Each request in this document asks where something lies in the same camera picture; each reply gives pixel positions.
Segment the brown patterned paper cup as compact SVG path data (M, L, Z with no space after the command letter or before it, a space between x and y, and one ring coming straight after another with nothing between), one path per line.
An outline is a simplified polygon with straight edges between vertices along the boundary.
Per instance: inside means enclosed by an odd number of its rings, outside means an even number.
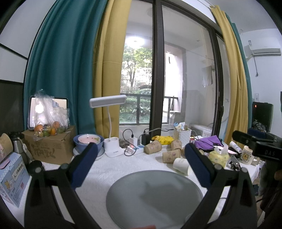
M172 150L182 150L182 142L179 139L173 140L171 143Z

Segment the brown patterned cup front-left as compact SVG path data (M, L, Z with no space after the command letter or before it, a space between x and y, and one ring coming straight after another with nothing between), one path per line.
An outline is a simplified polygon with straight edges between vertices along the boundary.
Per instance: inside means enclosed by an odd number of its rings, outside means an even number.
M167 152L163 152L162 159L163 163L173 163L177 158L181 157L181 150L175 149Z

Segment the brown patterned cup back-left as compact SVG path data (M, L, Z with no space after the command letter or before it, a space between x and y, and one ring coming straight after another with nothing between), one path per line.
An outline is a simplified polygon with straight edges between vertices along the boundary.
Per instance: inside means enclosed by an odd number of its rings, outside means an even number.
M144 152L146 154L157 153L162 150L162 145L158 140L154 140L151 143L145 145Z

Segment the black monitor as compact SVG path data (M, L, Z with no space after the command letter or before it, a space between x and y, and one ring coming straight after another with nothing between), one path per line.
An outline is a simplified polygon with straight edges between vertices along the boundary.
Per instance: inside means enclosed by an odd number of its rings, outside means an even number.
M252 125L253 129L270 132L273 116L273 104L253 102Z

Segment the blue tissue box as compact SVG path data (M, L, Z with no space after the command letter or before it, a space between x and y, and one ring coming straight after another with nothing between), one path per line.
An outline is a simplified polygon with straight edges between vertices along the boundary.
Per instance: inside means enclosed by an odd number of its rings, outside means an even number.
M19 207L30 178L22 156L15 152L10 153L1 162L0 175L1 197Z

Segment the purple cloth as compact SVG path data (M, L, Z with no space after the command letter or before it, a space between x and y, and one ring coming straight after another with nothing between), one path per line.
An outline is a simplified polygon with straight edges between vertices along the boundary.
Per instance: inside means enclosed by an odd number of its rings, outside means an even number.
M204 151L213 151L215 146L223 147L222 141L216 135L196 139L194 145L196 148Z

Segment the steel thermos flask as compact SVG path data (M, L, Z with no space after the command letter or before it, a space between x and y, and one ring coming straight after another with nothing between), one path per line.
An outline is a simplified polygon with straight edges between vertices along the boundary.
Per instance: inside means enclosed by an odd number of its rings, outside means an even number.
M24 134L14 131L14 132L9 132L8 136L12 142L13 145L13 151L15 153L18 153L21 155L23 162L25 165L28 165L28 157L26 155L26 152L24 151L24 146L23 146L23 139L24 139Z

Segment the blue bowl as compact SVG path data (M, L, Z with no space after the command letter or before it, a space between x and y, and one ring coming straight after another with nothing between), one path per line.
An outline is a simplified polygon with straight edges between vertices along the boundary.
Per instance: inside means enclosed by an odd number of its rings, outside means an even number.
M79 143L78 141L78 137L81 136L81 135L84 135L84 134L80 134L80 135L76 135L74 138L73 138L73 141L75 143L75 146L78 147L79 151L80 152L83 152L85 150L85 148L89 145L89 144L81 144ZM101 135L98 135L100 136L101 138L101 142L96 144L97 145L97 148L98 148L98 152L101 150L102 146L103 146L103 143L104 143L104 138L101 136Z

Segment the white plastic basket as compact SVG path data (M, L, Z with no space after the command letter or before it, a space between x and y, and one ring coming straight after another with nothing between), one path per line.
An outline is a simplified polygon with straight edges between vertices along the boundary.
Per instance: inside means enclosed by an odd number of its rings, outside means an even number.
M190 137L191 137L191 129L187 130L173 130L173 138L174 140L180 140L182 143L182 147L186 146L188 143L190 143Z

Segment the pink bowl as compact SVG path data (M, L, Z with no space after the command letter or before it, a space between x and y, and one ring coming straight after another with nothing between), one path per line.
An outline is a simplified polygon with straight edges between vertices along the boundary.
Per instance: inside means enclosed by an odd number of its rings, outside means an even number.
M94 135L94 134L84 134L78 137L78 141L81 144L89 144L89 143L100 143L101 142L101 138L98 135Z

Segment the plastic bag of fruit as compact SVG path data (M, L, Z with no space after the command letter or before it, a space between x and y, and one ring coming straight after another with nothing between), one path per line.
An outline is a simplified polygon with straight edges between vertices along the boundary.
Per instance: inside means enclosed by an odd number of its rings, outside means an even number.
M55 136L70 125L69 109L61 107L43 89L35 94L34 135L37 138Z

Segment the teal curtain left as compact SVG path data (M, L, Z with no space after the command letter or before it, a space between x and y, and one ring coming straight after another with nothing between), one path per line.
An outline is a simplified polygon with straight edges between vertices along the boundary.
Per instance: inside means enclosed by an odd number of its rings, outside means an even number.
M95 133L93 51L107 1L56 1L42 23L27 64L23 115L39 90L67 98L70 124L79 134Z

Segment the yellow curtain left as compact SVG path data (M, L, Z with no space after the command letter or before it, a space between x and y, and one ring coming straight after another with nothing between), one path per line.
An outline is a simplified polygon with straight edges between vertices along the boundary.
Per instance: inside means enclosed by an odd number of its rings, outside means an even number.
M127 22L132 1L108 1L94 46L93 97L120 94ZM94 109L96 133L119 136L119 105Z

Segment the wall air conditioner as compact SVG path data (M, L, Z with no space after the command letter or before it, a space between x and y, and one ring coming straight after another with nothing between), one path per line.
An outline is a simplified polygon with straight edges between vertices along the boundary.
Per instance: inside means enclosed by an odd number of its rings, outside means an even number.
M248 40L246 50L247 60L256 56L281 56L281 46L278 40L272 37Z

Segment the black window frame post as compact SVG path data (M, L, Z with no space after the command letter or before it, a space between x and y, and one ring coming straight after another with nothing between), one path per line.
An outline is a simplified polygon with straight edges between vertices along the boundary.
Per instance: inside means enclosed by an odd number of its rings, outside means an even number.
M153 1L153 60L150 130L151 136L160 135L164 100L164 29L161 1Z

